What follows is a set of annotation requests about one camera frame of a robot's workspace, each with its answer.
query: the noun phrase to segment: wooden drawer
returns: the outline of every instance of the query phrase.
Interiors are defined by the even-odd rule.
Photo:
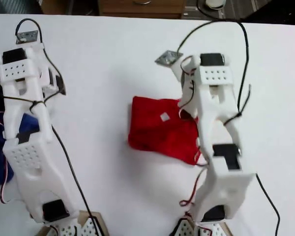
[[[181,14],[183,4],[184,0],[100,0],[100,10],[103,15],[105,13]]]
[[[181,14],[152,14],[152,13],[104,13],[103,16],[114,17],[135,17],[135,18],[159,18],[159,19],[180,19]]]

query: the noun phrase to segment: white surface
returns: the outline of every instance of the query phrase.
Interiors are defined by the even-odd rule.
[[[24,17],[0,15],[0,53],[14,47],[14,30]],[[134,95],[181,96],[171,70],[154,60],[167,49],[177,49],[200,21],[32,17],[40,23],[46,50],[65,79],[68,96],[59,99],[54,124],[90,209],[101,212],[112,236],[168,235],[183,215],[178,202],[189,196],[199,168],[129,148],[128,105]],[[243,138],[251,144],[247,158],[281,213],[279,235],[294,235],[295,26],[246,26],[250,63],[243,97],[252,84],[242,121]],[[207,26],[181,51],[185,56],[226,54],[238,91],[245,58],[239,26]],[[214,137],[224,138],[219,132]],[[11,187],[7,185],[6,196]],[[82,200],[80,208],[85,209]],[[276,221],[254,180],[240,212],[228,224],[235,236],[271,236]],[[34,235],[37,229],[21,203],[0,205],[0,235]]]

